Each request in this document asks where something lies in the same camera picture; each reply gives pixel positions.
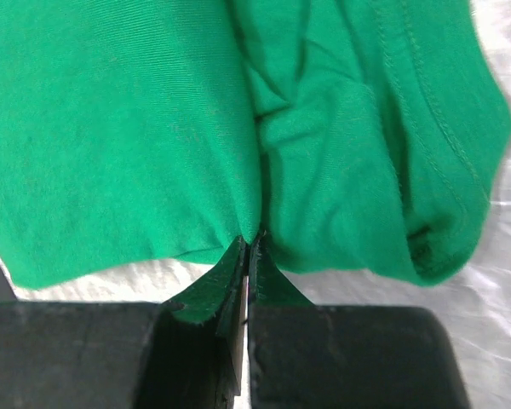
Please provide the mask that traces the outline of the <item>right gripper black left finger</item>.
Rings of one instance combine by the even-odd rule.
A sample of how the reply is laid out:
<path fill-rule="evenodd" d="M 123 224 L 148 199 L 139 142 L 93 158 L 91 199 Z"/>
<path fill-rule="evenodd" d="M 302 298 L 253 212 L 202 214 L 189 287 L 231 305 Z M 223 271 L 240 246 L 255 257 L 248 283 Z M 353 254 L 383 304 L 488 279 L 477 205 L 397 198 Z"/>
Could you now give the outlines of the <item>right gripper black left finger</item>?
<path fill-rule="evenodd" d="M 0 302 L 0 408 L 231 408 L 249 255 L 168 301 Z"/>

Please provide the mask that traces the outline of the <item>green t-shirt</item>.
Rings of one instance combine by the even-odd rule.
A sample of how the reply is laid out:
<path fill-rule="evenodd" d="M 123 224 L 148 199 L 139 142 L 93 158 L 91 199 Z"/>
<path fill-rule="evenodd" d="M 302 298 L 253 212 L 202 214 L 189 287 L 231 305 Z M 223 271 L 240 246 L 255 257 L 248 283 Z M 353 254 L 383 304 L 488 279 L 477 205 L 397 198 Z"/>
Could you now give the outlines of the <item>green t-shirt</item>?
<path fill-rule="evenodd" d="M 0 257 L 416 285 L 471 257 L 511 113 L 466 1 L 0 1 Z"/>

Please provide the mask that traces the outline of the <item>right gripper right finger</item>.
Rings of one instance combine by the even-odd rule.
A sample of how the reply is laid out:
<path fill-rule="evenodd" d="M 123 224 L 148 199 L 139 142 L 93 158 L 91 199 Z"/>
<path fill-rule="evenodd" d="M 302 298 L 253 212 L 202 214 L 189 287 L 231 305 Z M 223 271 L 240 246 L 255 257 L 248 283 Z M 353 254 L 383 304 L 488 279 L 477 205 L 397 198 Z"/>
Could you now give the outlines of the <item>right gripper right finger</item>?
<path fill-rule="evenodd" d="M 248 353 L 254 408 L 467 408 L 448 333 L 412 306 L 310 302 L 259 233 L 250 248 Z"/>

